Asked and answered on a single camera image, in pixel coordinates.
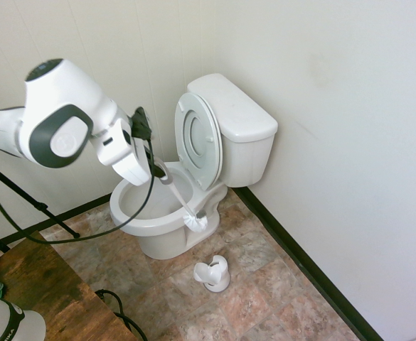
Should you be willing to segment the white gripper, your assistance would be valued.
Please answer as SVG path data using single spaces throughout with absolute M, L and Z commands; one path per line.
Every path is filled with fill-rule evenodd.
M 160 158 L 154 157 L 152 144 L 144 146 L 141 139 L 131 137 L 131 127 L 118 118 L 100 137 L 95 138 L 97 158 L 104 166 L 114 171 L 132 185 L 140 186 L 154 177 L 165 178 L 167 170 Z

